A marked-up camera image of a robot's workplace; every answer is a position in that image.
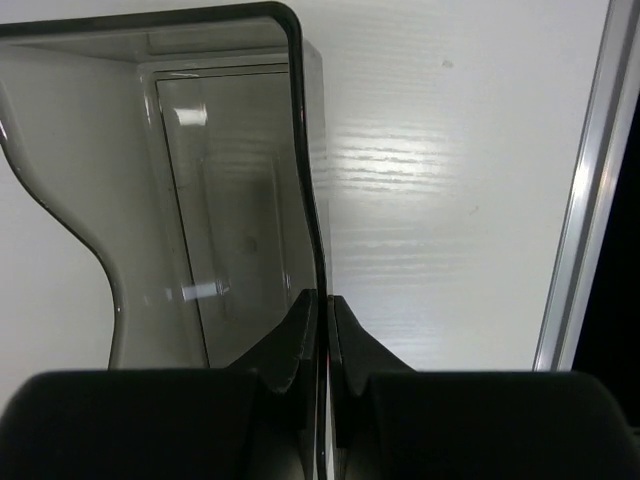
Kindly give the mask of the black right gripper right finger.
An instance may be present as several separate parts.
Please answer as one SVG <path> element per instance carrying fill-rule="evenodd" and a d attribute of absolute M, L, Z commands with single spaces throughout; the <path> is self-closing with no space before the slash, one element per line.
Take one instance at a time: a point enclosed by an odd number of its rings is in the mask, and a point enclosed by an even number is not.
<path fill-rule="evenodd" d="M 342 296 L 328 309 L 333 472 L 420 477 L 420 376 L 361 325 Z"/>

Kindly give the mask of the smoky transparent plastic container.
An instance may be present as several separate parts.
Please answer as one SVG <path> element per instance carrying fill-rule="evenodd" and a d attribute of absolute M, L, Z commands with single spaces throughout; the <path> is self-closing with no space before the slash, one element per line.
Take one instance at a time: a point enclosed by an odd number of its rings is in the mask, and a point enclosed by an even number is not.
<path fill-rule="evenodd" d="M 1 146 L 113 301 L 105 369 L 41 373 L 10 399 L 2 477 L 221 479 L 221 371 L 312 289 L 325 478 L 323 72 L 296 14 L 260 2 L 6 24 Z"/>

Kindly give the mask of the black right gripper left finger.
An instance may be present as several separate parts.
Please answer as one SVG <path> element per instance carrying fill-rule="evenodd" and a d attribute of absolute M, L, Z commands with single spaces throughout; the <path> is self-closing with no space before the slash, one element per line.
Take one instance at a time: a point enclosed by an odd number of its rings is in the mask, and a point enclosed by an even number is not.
<path fill-rule="evenodd" d="M 317 292 L 304 289 L 273 330 L 221 371 L 221 479 L 315 477 L 317 323 Z"/>

